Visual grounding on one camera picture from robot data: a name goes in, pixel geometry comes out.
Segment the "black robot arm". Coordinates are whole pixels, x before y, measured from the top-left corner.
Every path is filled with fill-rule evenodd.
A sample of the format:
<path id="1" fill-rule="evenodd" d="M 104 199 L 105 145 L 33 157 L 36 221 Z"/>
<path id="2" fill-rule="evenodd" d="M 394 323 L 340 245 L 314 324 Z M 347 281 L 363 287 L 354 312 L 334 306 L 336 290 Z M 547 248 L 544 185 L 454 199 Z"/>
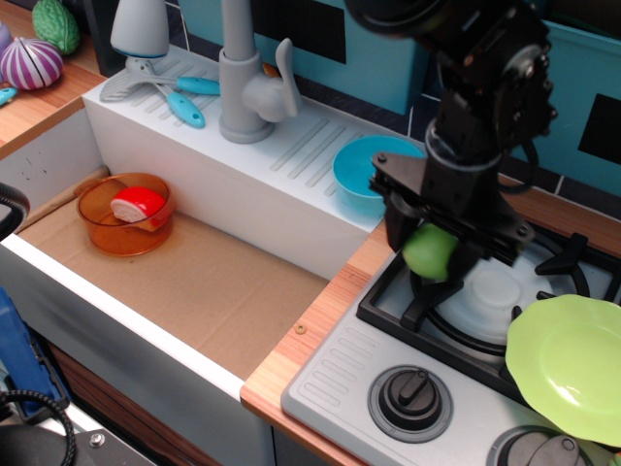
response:
<path id="1" fill-rule="evenodd" d="M 438 280 L 463 280 L 476 263 L 512 265 L 533 229 L 505 199 L 503 159 L 549 132 L 548 28 L 524 1 L 350 1 L 373 33 L 410 38 L 436 59 L 441 101 L 424 158 L 380 152 L 371 189 L 386 207 L 387 239 L 404 250 L 425 224 L 457 245 Z"/>

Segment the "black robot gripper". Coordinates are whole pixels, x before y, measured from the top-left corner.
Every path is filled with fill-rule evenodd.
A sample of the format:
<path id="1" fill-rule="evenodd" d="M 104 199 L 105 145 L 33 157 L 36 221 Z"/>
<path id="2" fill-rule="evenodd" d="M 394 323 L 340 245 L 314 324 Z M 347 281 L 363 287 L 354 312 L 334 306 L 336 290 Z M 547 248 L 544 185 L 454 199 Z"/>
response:
<path id="1" fill-rule="evenodd" d="M 393 251 L 423 222 L 458 239 L 446 266 L 449 283 L 461 282 L 480 260 L 513 265 L 535 236 L 501 193 L 494 164 L 457 169 L 432 155 L 381 151 L 373 165 L 370 188 L 383 197 L 387 242 Z"/>

